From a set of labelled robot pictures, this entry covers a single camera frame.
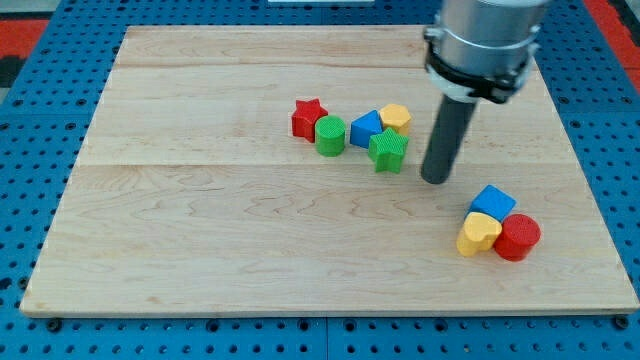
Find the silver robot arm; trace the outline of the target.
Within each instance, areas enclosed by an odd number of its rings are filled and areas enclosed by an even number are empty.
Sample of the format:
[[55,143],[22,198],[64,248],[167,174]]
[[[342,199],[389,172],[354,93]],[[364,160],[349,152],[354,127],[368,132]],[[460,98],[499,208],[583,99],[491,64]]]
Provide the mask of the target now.
[[457,102],[507,102],[527,81],[549,5],[549,0],[444,0],[424,29],[431,81]]

